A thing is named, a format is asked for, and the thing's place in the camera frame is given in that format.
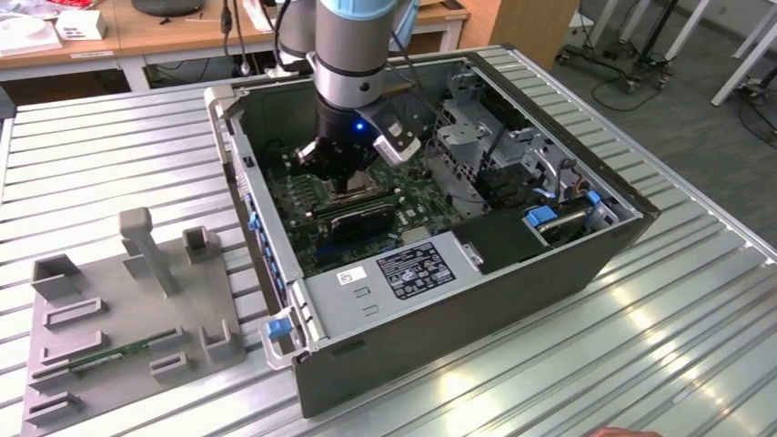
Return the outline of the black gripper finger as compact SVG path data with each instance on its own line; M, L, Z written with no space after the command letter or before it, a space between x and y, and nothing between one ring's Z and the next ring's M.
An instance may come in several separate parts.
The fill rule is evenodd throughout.
M348 173L345 192L364 191L368 186L368 168L377 158L377 152L367 146L353 144L348 147Z
M333 184L336 193L348 190L348 180L357 171L357 153L345 143L316 138L295 151L299 165L319 179Z

